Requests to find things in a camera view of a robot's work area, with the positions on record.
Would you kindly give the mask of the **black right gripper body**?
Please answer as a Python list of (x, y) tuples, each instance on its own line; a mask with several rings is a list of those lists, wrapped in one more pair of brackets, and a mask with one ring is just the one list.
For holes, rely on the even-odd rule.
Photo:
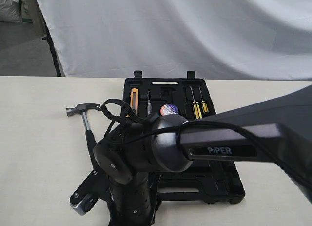
[(158, 184), (161, 175), (137, 173), (127, 184), (109, 178), (110, 226), (151, 226), (161, 204)]

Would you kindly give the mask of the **black Piper right robot arm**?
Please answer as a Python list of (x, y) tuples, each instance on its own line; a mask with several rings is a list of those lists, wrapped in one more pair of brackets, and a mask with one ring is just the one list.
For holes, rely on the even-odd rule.
[(310, 86), (193, 121), (178, 114), (140, 118), (119, 99), (108, 99), (101, 111), (118, 123), (93, 151), (109, 177), (115, 226), (149, 226), (157, 207), (149, 174), (183, 172), (195, 160), (275, 163), (312, 197)]

